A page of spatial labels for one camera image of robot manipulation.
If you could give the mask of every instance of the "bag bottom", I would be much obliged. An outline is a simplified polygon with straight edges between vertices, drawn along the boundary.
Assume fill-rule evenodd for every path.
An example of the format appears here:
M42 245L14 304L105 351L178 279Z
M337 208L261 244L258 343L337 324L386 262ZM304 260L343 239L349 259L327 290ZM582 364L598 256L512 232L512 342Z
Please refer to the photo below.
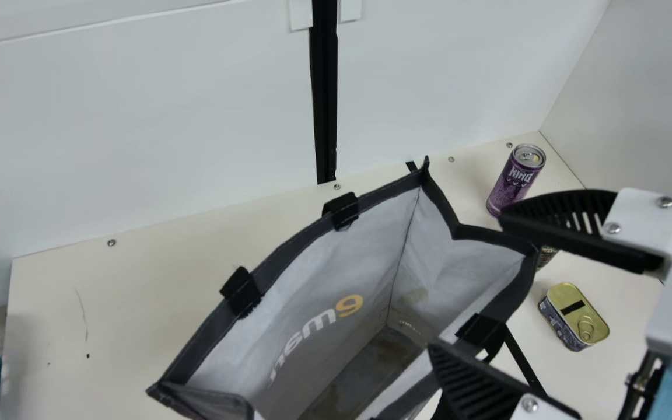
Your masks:
M421 354L421 346L384 327L302 413L299 420L354 420Z

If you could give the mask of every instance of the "tin can with pull tab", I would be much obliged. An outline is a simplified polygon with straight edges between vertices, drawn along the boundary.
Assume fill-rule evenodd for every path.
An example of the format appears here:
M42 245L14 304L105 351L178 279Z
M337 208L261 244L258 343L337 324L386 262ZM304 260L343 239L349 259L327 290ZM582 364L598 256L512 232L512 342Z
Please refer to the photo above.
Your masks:
M605 340L610 330L574 284L555 285L538 304L554 332L571 351L582 351Z

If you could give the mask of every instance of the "can lid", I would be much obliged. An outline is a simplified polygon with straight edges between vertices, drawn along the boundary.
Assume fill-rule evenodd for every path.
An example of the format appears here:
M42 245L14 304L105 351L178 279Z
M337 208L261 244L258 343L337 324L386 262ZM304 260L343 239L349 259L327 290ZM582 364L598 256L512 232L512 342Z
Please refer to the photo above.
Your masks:
M533 144L520 144L512 151L515 160L525 167L543 167L546 165L546 153Z
M568 327L584 343L589 345L604 340L611 332L595 308L576 285L564 282L555 285L546 293L547 298L565 319Z

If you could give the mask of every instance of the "pull tab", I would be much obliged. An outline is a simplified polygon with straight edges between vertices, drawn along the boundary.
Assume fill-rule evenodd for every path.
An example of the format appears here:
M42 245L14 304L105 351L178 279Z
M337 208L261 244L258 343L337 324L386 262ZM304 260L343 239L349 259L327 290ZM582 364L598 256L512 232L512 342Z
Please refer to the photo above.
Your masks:
M579 330L579 338L582 338L582 341L592 340L593 332L595 332L593 319L589 316L580 317L577 321L577 330Z

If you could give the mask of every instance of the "white wall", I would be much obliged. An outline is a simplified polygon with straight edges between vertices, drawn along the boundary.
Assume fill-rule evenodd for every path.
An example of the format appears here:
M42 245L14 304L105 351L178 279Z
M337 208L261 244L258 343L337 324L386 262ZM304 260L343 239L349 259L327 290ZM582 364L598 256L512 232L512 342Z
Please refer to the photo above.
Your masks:
M365 0L338 26L338 175L539 130L608 1Z
M672 1L613 0L542 132L589 188L672 194Z
M0 304L14 256L314 184L288 29L247 0L0 43Z
M0 40L231 0L0 0Z

